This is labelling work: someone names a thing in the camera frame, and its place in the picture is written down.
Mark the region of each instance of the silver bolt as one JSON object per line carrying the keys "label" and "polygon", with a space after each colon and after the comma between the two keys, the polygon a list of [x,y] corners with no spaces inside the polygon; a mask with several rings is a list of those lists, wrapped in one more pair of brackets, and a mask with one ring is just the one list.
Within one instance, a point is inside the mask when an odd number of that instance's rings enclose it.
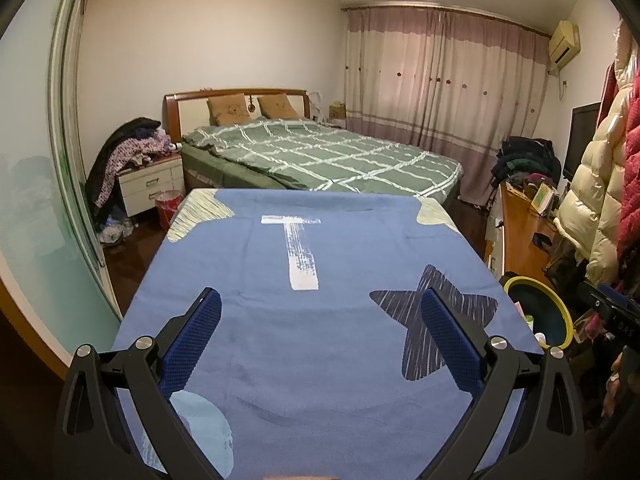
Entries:
{"label": "silver bolt", "polygon": [[500,336],[492,337],[491,346],[496,350],[504,350],[505,348],[507,348],[507,340]]}
{"label": "silver bolt", "polygon": [[142,336],[136,341],[136,348],[138,350],[146,350],[154,343],[154,340],[151,339],[148,335]]}
{"label": "silver bolt", "polygon": [[78,357],[87,357],[91,353],[91,347],[89,345],[82,345],[76,350]]}
{"label": "silver bolt", "polygon": [[551,357],[555,357],[556,359],[562,359],[564,357],[564,352],[557,346],[551,347],[549,353],[551,354]]}

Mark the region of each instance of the dark star pattern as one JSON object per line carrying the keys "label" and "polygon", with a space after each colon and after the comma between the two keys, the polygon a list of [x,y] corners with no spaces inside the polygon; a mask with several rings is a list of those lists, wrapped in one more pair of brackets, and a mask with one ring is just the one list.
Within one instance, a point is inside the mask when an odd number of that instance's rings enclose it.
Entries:
{"label": "dark star pattern", "polygon": [[465,314],[485,328],[494,318],[498,302],[478,294],[462,294],[434,266],[427,266],[416,290],[374,290],[369,297],[382,310],[407,328],[402,356],[402,374],[417,381],[444,366],[442,355],[431,339],[420,313],[420,299],[425,290],[437,288],[460,314]]}

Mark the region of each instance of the television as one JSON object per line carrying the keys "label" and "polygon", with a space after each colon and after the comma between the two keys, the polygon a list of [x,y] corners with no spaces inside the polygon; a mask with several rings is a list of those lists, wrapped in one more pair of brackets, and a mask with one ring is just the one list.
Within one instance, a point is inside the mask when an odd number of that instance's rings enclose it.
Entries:
{"label": "television", "polygon": [[599,111],[600,103],[574,108],[569,146],[566,149],[564,168],[562,169],[562,175],[569,181],[574,179],[584,150],[587,149],[587,145],[593,140],[593,135],[596,133]]}

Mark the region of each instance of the headboard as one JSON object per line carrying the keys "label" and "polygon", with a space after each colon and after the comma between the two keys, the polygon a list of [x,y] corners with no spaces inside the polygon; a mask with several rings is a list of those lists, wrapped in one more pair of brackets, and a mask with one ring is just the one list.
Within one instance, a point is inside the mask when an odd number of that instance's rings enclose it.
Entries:
{"label": "headboard", "polygon": [[164,108],[162,110],[167,133],[172,142],[182,142],[182,135],[191,133],[197,127],[209,124],[209,107],[207,99],[222,95],[244,94],[247,109],[252,118],[260,115],[257,97],[261,95],[286,94],[291,106],[299,114],[310,118],[309,96],[306,90],[293,90],[286,88],[230,88],[212,90],[205,88],[195,92],[183,92],[181,94],[168,94],[164,96]]}

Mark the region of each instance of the white puffer jacket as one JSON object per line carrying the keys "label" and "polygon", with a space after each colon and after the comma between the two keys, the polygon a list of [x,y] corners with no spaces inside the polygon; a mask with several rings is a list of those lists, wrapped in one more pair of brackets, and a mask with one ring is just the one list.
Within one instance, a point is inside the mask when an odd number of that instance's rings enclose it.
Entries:
{"label": "white puffer jacket", "polygon": [[625,177],[628,101],[638,68],[638,46],[623,24],[618,31],[616,79],[620,91],[582,156],[554,224],[586,258],[587,280],[612,283],[618,275],[618,225]]}

